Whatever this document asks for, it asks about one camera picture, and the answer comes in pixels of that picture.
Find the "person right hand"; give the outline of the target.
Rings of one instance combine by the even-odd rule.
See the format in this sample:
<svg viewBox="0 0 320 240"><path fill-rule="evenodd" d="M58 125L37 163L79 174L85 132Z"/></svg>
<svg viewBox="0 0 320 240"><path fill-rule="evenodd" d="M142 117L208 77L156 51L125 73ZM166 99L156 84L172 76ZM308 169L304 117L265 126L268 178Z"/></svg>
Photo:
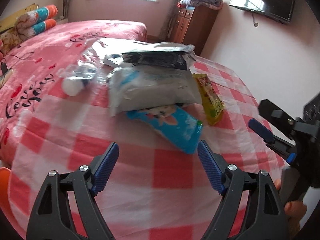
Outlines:
<svg viewBox="0 0 320 240"><path fill-rule="evenodd" d="M300 231L300 221L307 212L307 206L301 200L287 202L284 207L289 223L289 236L293 239Z"/></svg>

